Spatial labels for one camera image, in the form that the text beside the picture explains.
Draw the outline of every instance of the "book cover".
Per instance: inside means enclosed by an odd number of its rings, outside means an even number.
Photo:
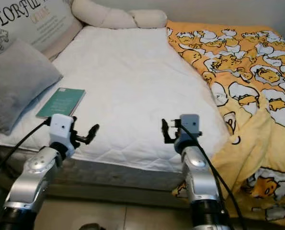
[[[71,116],[84,94],[85,90],[58,88],[36,116],[41,118],[48,118],[53,114]]]

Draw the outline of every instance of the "floor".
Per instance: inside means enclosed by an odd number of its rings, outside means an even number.
[[[87,223],[99,223],[106,230],[191,229],[188,211],[184,209],[47,199],[34,230],[79,230]],[[247,222],[247,225],[248,230],[285,229],[265,222]]]

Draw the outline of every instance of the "white mattress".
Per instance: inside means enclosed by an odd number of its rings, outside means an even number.
[[[203,136],[198,140],[210,157],[228,138],[207,84],[169,46],[164,28],[87,26],[53,64],[64,78],[31,102],[9,136],[0,132],[1,146],[14,146],[43,121],[35,115],[58,87],[86,90],[74,112],[79,135],[100,124],[94,141],[76,150],[77,160],[179,172],[180,156],[172,144],[164,144],[161,119],[181,114],[200,115]],[[47,145],[48,130],[42,127],[22,149],[37,151]]]

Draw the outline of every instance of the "white bolster pillow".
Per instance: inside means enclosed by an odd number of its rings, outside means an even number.
[[[74,0],[72,13],[81,21],[95,27],[137,28],[133,17],[124,10],[105,7],[91,0]]]
[[[162,28],[167,24],[167,15],[160,10],[133,10],[129,11],[139,28]]]

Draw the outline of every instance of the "comforter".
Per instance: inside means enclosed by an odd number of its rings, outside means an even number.
[[[170,21],[167,33],[208,83],[229,129],[212,162],[243,215],[285,225],[285,40],[263,26]],[[181,184],[174,194],[184,190]]]

